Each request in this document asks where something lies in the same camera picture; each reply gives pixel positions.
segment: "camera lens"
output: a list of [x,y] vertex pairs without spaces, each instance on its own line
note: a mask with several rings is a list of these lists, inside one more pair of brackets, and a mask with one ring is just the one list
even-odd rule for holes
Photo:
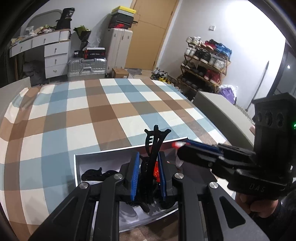
[[282,127],[284,124],[284,116],[282,113],[278,113],[276,115],[276,124],[278,125],[278,127]]
[[266,121],[266,124],[268,126],[271,126],[271,124],[272,124],[272,113],[270,111],[267,111],[265,113],[265,121]]
[[259,112],[257,115],[257,121],[261,122],[262,121],[262,114]]

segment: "red shoe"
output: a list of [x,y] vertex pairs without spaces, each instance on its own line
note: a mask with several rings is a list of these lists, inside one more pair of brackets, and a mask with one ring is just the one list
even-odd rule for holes
[[213,83],[213,84],[215,84],[215,85],[216,84],[219,85],[219,82],[220,82],[220,74],[218,74],[215,71],[212,71],[212,77],[211,77],[210,82]]
[[210,43],[209,41],[206,41],[206,42],[205,42],[205,46],[206,46],[207,48],[209,48],[210,50],[214,50],[214,49],[216,48],[216,45],[213,44],[213,43]]
[[213,74],[213,71],[211,69],[208,69],[205,76],[204,76],[204,78],[206,80],[210,80],[212,78],[212,74]]

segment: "wooden door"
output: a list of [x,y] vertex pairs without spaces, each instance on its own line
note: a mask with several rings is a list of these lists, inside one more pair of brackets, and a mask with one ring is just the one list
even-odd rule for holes
[[152,70],[178,0],[137,0],[126,68]]

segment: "desk leg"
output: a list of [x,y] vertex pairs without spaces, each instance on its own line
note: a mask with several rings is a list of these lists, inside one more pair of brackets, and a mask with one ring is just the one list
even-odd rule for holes
[[17,56],[15,56],[15,81],[18,81]]

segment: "blue rubber pad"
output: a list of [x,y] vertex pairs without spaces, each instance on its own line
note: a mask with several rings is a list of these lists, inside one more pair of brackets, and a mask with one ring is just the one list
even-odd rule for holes
[[140,153],[138,152],[136,155],[135,165],[133,168],[133,176],[131,178],[131,200],[135,200],[135,196],[137,193],[137,185],[138,185],[138,176],[140,169]]
[[165,174],[163,172],[163,163],[161,161],[160,153],[158,153],[158,172],[159,172],[159,178],[160,178],[160,191],[161,196],[163,200],[165,201],[166,198],[166,181],[165,181]]
[[199,148],[209,150],[209,151],[212,151],[212,152],[216,152],[216,153],[221,153],[219,148],[216,147],[216,146],[207,145],[207,144],[200,143],[200,142],[193,141],[193,140],[189,140],[189,139],[186,140],[186,142],[190,143],[191,145],[193,145],[195,147],[199,147]]

